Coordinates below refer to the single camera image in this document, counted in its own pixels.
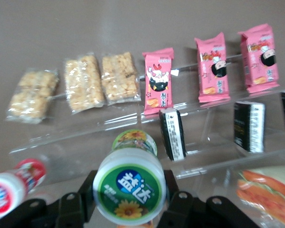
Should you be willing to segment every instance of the white label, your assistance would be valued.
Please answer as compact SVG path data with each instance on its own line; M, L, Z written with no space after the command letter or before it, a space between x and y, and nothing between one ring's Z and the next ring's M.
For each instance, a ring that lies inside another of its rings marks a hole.
M175 161L182 160L184 159L184 154L177 112L166 113L165 115L173 159Z
M264 105L252 105L250 112L250 151L263 152Z

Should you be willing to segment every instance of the cartoon chef illustration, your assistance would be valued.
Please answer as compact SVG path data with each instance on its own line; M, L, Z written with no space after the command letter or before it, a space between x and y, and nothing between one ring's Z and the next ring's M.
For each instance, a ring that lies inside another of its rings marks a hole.
M213 65L211 66L212 73L215 77L223 77L227 74L226 61L221 60L221 54L218 51L211 51Z
M262 51L260 56L261 62L269 67L276 63L276 51L270 49L270 43L267 40L259 41L259 44L253 43L250 45L250 51Z
M267 40L261 41L260 43L261 51L263 54L261 55L262 63L269 67L276 63L276 51L274 49L269 48L269 42Z
M169 72L162 72L160 64L157 66L153 64L153 68L154 70L152 70L152 67L150 66L147 71L147 77L150 82L149 87L156 92L168 89Z

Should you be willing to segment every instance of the rice cracker bar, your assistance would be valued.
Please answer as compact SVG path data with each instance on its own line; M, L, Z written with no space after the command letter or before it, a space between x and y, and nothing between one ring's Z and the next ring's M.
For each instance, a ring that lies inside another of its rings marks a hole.
M140 101L137 72L130 52L103 58L102 86L109 105Z
M19 81L8 109L8 120L38 124L46 117L58 77L50 71L29 71Z
M74 113L104 105L99 67L94 56L67 61L65 80L67 99Z

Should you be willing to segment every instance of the sunflower print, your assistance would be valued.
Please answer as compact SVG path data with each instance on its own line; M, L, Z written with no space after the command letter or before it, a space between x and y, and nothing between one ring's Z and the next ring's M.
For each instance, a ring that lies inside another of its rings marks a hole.
M142 216L142 208L139 208L139 204L136 201L122 200L118 207L115 209L114 213L125 219L136 219Z
M118 141L126 141L126 140L143 140L146 141L147 140L147 136L144 132L140 131L140 130L132 130L126 134L124 134Z

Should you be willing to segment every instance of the sandwich package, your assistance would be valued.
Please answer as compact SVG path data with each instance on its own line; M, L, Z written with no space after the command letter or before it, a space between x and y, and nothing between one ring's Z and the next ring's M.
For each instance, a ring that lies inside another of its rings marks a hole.
M198 48L199 102L230 99L225 37L221 32L207 40L195 38Z
M285 224L285 166L244 170L237 195Z
M275 40L268 24L239 32L241 52L248 92L255 93L279 86L276 64Z

